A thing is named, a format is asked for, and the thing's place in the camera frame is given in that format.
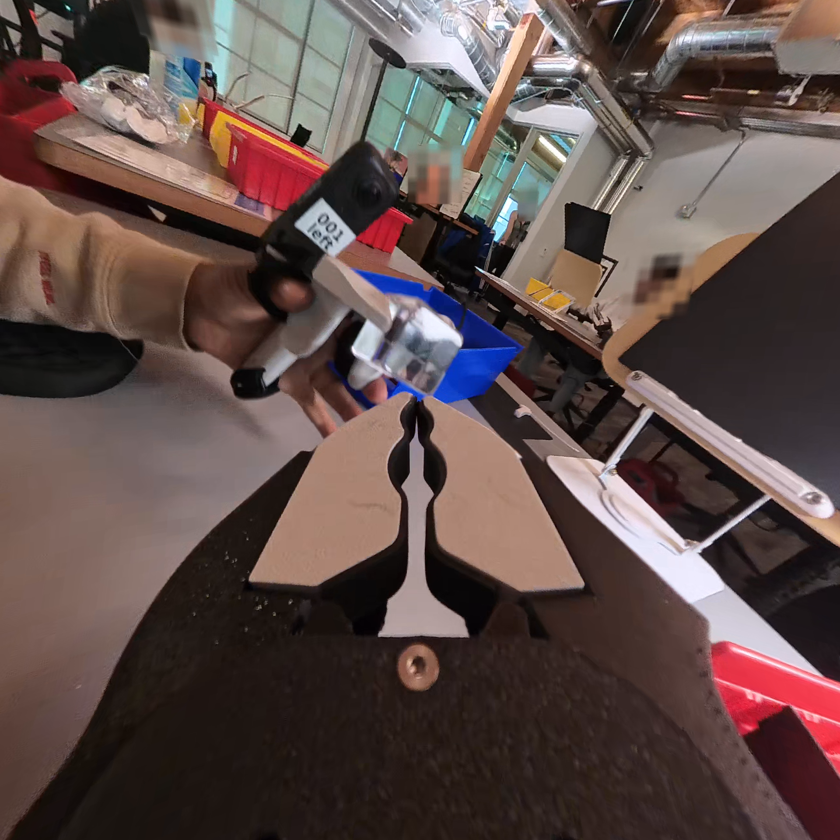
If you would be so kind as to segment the wooden edged table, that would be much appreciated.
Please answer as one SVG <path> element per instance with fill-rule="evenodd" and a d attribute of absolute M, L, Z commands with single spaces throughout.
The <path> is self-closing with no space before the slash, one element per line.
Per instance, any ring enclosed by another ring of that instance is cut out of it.
<path fill-rule="evenodd" d="M 585 329 L 583 324 L 569 316 L 565 310 L 546 308 L 542 303 L 531 299 L 523 291 L 480 267 L 475 268 L 475 273 L 483 283 L 496 292 L 497 296 L 502 296 L 507 300 L 505 304 L 492 304 L 499 312 L 502 312 L 504 308 L 513 311 L 520 308 L 548 329 L 571 341 L 591 357 L 599 361 L 602 359 L 602 341 L 593 328 L 587 327 Z"/>
<path fill-rule="evenodd" d="M 201 218 L 205 238 L 254 253 L 264 235 L 290 233 L 316 256 L 323 249 L 356 270 L 438 287 L 398 248 L 361 243 L 378 223 L 410 222 L 393 209 L 400 188 L 373 145 L 358 142 L 327 166 L 247 128 L 229 136 L 223 167 L 201 133 L 158 150 L 75 112 L 37 129 L 34 145 L 48 165 Z"/>

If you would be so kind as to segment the white metal stand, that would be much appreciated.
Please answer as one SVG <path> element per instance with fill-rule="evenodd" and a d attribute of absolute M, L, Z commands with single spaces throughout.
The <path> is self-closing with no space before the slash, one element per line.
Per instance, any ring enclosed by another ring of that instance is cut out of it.
<path fill-rule="evenodd" d="M 769 501 L 838 545 L 838 505 L 827 491 L 749 446 L 702 415 L 675 392 L 642 371 L 626 378 L 642 410 L 605 463 L 591 458 L 545 455 L 550 471 L 636 556 L 685 601 L 695 604 L 721 592 L 721 577 L 701 557 L 715 541 Z M 617 473 L 629 445 L 658 415 L 759 490 L 759 498 L 701 541 L 680 537 Z"/>

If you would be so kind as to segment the small yellow bin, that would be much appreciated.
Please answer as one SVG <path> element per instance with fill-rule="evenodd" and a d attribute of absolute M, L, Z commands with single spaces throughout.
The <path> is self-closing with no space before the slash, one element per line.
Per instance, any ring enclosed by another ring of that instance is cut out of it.
<path fill-rule="evenodd" d="M 541 307 L 557 312 L 568 310 L 574 303 L 574 298 L 564 291 L 535 278 L 528 280 L 525 294 L 529 300 Z"/>

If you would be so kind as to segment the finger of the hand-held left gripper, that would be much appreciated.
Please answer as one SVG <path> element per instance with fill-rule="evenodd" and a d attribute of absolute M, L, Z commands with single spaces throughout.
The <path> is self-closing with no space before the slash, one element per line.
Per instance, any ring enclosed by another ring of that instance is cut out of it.
<path fill-rule="evenodd" d="M 391 371 L 377 360 L 350 356 L 345 381 L 350 389 L 358 392 L 388 392 Z"/>
<path fill-rule="evenodd" d="M 313 291 L 318 303 L 345 307 L 378 329 L 392 326 L 389 297 L 340 259 L 326 255 L 319 260 L 313 269 Z"/>

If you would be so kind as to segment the clear plastic bag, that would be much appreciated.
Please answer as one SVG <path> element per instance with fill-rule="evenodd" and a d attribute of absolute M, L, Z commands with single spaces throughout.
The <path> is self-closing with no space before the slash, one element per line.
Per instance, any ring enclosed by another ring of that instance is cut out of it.
<path fill-rule="evenodd" d="M 63 81 L 59 93 L 88 119 L 146 144 L 184 144 L 196 126 L 194 106 L 149 75 L 117 66 Z"/>

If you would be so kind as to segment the black screen wooden frame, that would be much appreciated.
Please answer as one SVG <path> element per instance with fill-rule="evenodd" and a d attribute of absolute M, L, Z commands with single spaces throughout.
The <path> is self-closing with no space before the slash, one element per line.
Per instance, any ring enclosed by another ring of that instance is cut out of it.
<path fill-rule="evenodd" d="M 839 492 L 839 176 L 761 234 L 710 247 L 668 317 L 609 339 L 625 392 L 834 545 Z"/>

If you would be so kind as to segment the person's left hand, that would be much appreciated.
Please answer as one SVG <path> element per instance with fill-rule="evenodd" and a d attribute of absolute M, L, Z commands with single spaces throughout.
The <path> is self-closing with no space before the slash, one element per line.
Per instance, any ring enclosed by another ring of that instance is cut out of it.
<path fill-rule="evenodd" d="M 243 367 L 279 324 L 251 294 L 253 267 L 253 261 L 201 264 L 185 294 L 185 341 L 233 370 Z M 278 381 L 279 392 L 299 405 L 323 438 L 337 430 L 336 417 L 349 422 L 364 410 L 329 368 L 350 325 L 345 320 L 317 352 L 296 361 Z"/>

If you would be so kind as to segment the black floor lamp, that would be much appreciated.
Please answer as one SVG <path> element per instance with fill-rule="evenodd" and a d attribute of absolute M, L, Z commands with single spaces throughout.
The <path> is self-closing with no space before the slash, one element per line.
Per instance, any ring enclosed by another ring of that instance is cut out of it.
<path fill-rule="evenodd" d="M 371 99 L 369 102 L 369 106 L 367 111 L 364 115 L 364 121 L 362 123 L 362 128 L 358 132 L 358 140 L 366 140 L 367 135 L 371 126 L 371 122 L 373 119 L 375 106 L 377 100 L 380 96 L 380 92 L 382 89 L 382 84 L 385 78 L 385 73 L 390 67 L 396 68 L 398 70 L 403 70 L 406 68 L 406 59 L 404 56 L 388 45 L 383 40 L 380 40 L 376 37 L 369 38 L 369 47 L 371 48 L 372 52 L 375 56 L 377 56 L 381 60 L 380 68 L 377 71 L 374 83 L 374 89 L 371 94 Z"/>

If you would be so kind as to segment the clear acrylic cube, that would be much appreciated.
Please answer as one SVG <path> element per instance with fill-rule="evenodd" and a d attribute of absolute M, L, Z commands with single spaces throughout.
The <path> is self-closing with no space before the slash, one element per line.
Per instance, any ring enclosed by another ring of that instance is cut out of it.
<path fill-rule="evenodd" d="M 350 351 L 379 361 L 391 371 L 391 379 L 422 396 L 430 396 L 462 349 L 464 336 L 451 319 L 420 298 L 386 296 L 391 303 L 392 326 L 378 329 L 365 320 Z"/>

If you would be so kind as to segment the red plastic bin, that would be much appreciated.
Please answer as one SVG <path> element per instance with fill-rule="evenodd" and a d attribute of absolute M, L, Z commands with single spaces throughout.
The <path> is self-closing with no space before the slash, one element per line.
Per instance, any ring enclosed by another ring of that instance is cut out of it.
<path fill-rule="evenodd" d="M 71 192 L 67 173 L 42 162 L 35 153 L 35 132 L 75 112 L 60 93 L 77 78 L 67 66 L 43 59 L 15 59 L 1 76 L 1 175 L 61 193 Z"/>

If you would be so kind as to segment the blue storage bin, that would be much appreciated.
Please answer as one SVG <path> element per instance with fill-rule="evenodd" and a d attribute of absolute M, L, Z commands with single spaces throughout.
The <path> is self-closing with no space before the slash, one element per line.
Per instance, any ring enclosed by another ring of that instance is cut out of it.
<path fill-rule="evenodd" d="M 456 403 L 483 395 L 521 349 L 519 343 L 504 335 L 474 312 L 465 309 L 456 299 L 439 289 L 425 288 L 419 282 L 397 279 L 370 271 L 362 271 L 361 275 L 386 295 L 420 298 L 433 310 L 451 319 L 457 330 L 463 334 L 462 349 L 435 393 L 431 395 L 442 403 Z M 340 346 L 335 360 L 329 364 L 329 368 L 349 389 L 345 375 L 352 354 L 350 345 L 355 338 L 351 338 L 348 343 Z M 372 407 L 371 400 L 362 392 L 350 389 L 350 393 L 364 407 Z M 408 393 L 419 400 L 426 397 L 390 379 L 388 396 L 400 393 Z"/>

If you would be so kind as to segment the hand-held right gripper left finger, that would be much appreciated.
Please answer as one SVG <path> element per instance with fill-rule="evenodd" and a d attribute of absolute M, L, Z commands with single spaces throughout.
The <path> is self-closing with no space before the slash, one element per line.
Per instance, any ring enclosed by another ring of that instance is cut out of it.
<path fill-rule="evenodd" d="M 313 451 L 249 582 L 314 592 L 396 543 L 417 400 L 397 394 Z"/>

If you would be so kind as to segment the red tote bag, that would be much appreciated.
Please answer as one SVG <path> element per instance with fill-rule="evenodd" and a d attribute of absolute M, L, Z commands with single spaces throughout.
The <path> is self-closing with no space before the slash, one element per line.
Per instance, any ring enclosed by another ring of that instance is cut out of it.
<path fill-rule="evenodd" d="M 686 502 L 677 473 L 658 461 L 623 459 L 616 473 L 662 518 L 674 515 Z"/>

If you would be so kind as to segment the black panel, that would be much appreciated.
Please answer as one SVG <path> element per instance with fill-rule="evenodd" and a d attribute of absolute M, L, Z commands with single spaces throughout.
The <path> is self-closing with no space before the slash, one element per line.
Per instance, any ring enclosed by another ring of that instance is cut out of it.
<path fill-rule="evenodd" d="M 578 203 L 565 204 L 563 249 L 600 264 L 611 221 L 609 213 Z"/>

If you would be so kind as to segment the paper sheet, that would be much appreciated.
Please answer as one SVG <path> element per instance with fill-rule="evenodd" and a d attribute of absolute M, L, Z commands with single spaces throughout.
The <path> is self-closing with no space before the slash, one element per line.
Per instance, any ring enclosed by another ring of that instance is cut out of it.
<path fill-rule="evenodd" d="M 225 180 L 178 161 L 119 134 L 64 135 L 76 145 L 137 170 L 154 179 L 217 203 L 236 204 L 238 189 Z"/>

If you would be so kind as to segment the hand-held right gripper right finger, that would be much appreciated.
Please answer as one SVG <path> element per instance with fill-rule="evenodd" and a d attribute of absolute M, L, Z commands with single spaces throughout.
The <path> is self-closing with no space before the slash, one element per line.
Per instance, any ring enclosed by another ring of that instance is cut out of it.
<path fill-rule="evenodd" d="M 522 594 L 581 591 L 585 582 L 522 465 L 492 429 L 433 397 L 427 451 L 443 461 L 434 492 L 436 545 L 466 568 Z"/>

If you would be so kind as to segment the red storage bin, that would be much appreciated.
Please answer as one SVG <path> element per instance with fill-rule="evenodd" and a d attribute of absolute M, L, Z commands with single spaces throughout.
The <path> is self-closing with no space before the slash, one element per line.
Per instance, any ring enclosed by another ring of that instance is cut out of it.
<path fill-rule="evenodd" d="M 713 678 L 744 740 L 762 720 L 794 709 L 839 775 L 839 685 L 736 644 L 711 648 Z"/>

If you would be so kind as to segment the silver ventilation duct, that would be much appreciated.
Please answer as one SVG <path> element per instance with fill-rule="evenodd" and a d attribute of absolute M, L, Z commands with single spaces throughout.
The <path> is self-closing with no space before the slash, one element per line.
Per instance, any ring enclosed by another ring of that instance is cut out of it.
<path fill-rule="evenodd" d="M 481 96 L 491 92 L 519 21 L 501 16 L 501 33 L 485 29 L 492 2 L 331 1 L 343 16 L 370 37 L 394 49 L 411 69 L 448 71 Z"/>
<path fill-rule="evenodd" d="M 676 30 L 652 69 L 615 82 L 605 79 L 580 51 L 561 49 L 530 59 L 523 80 L 533 88 L 571 91 L 616 148 L 618 158 L 594 200 L 595 210 L 613 213 L 655 152 L 621 91 L 664 92 L 691 60 L 773 58 L 775 43 L 793 10 L 790 5 L 765 13 L 694 19 Z"/>

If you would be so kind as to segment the black office chair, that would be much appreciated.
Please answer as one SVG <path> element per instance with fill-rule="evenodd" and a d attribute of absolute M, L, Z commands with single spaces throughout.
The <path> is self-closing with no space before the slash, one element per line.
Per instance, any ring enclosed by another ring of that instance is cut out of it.
<path fill-rule="evenodd" d="M 439 246 L 433 261 L 433 273 L 450 297 L 457 289 L 471 292 L 477 283 L 476 268 L 485 265 L 495 231 L 480 224 L 476 234 L 457 228 Z"/>

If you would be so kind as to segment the white blue canister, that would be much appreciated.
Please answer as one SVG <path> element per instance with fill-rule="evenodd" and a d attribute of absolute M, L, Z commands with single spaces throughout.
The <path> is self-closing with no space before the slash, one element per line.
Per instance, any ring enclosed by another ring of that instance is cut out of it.
<path fill-rule="evenodd" d="M 190 57 L 164 56 L 162 86 L 173 102 L 196 105 L 203 63 Z"/>

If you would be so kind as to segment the black bin divider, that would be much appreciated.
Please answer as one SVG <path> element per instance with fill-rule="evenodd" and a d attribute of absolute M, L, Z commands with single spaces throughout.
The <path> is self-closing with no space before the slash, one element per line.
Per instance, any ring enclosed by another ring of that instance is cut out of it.
<path fill-rule="evenodd" d="M 839 838 L 839 775 L 791 707 L 746 735 L 752 756 L 812 839 Z"/>

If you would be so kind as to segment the yellow parts bin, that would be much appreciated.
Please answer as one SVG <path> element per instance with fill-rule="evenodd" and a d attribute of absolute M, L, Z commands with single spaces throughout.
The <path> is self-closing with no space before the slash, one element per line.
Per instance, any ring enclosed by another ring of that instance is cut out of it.
<path fill-rule="evenodd" d="M 226 170 L 232 142 L 231 127 L 249 130 L 261 139 L 266 137 L 266 133 L 257 124 L 223 108 L 210 108 L 211 105 L 215 103 L 209 102 L 205 107 L 203 132 L 217 157 L 217 162 Z"/>

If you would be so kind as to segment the wooden column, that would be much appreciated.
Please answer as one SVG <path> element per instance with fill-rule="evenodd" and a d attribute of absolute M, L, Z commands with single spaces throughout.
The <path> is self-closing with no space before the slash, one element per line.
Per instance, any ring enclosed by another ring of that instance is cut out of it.
<path fill-rule="evenodd" d="M 466 171 L 480 171 L 542 34 L 543 25 L 537 15 L 523 15 L 513 32 L 509 49 L 486 106 L 466 147 L 463 157 L 463 167 Z"/>

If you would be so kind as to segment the standing desk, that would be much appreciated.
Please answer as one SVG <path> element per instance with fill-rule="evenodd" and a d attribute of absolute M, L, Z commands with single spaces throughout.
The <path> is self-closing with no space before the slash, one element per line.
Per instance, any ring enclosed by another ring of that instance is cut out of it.
<path fill-rule="evenodd" d="M 408 198 L 408 197 L 404 197 L 403 201 L 406 205 L 408 205 L 410 207 L 418 208 L 420 211 L 423 211 L 426 214 L 430 214 L 431 216 L 436 218 L 438 222 L 441 222 L 442 224 L 446 224 L 446 225 L 449 225 L 449 226 L 456 226 L 457 228 L 460 228 L 460 229 L 466 231 L 468 234 L 471 234 L 471 235 L 478 235 L 478 233 L 479 233 L 479 231 L 476 228 L 472 227 L 469 224 L 466 224 L 466 223 L 460 221 L 458 218 L 450 217 L 450 216 L 445 215 L 439 209 L 439 207 L 437 207 L 437 206 L 416 202 L 412 198 Z"/>

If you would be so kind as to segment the red parts bin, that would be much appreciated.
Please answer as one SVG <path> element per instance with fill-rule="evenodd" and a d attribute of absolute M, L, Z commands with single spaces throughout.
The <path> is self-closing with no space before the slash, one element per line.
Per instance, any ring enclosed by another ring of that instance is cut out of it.
<path fill-rule="evenodd" d="M 203 97 L 198 99 L 197 121 L 201 135 L 210 144 L 228 142 L 232 125 L 240 129 L 255 126 L 233 107 Z"/>
<path fill-rule="evenodd" d="M 258 132 L 231 126 L 227 174 L 238 191 L 263 208 L 285 211 L 326 172 L 328 166 L 289 145 L 268 140 Z M 391 254 L 404 228 L 413 220 L 388 209 L 358 240 Z"/>

